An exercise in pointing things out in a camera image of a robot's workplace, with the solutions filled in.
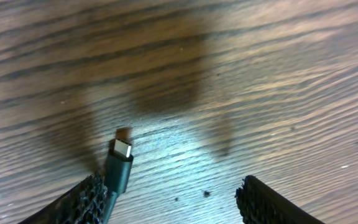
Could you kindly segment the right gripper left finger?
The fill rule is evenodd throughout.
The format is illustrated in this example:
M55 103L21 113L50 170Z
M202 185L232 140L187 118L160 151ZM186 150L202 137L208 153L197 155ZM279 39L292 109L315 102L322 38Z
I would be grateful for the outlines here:
M19 224L102 223L107 187L99 173L78 185Z

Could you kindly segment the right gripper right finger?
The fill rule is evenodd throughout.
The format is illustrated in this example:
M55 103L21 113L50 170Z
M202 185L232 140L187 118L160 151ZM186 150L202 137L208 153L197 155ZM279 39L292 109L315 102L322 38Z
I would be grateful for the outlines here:
M236 190L236 203L245 224L324 224L253 175Z

